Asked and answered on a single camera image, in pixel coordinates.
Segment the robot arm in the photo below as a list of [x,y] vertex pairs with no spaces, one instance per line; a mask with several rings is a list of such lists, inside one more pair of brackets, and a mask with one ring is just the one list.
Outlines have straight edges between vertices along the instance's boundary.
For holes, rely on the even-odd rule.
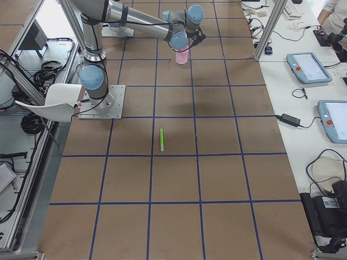
[[74,1],[81,12],[86,66],[80,80],[87,90],[92,108],[103,109],[113,103],[106,72],[106,53],[102,43],[102,25],[115,24],[139,30],[168,43],[175,52],[186,51],[205,39],[200,24],[204,10],[192,5],[188,10],[169,10],[161,19],[143,13],[119,1]]

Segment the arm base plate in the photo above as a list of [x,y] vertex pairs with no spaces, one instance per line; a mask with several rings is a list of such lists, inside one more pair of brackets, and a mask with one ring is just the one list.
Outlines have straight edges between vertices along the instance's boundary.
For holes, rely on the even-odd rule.
[[103,37],[124,38],[133,37],[134,30],[128,27],[122,27],[118,24],[104,24],[102,26]]
[[126,86],[125,85],[109,85],[108,94],[101,103],[100,100],[91,99],[88,92],[85,91],[83,102],[80,106],[78,118],[81,120],[108,120],[121,119],[124,106]]

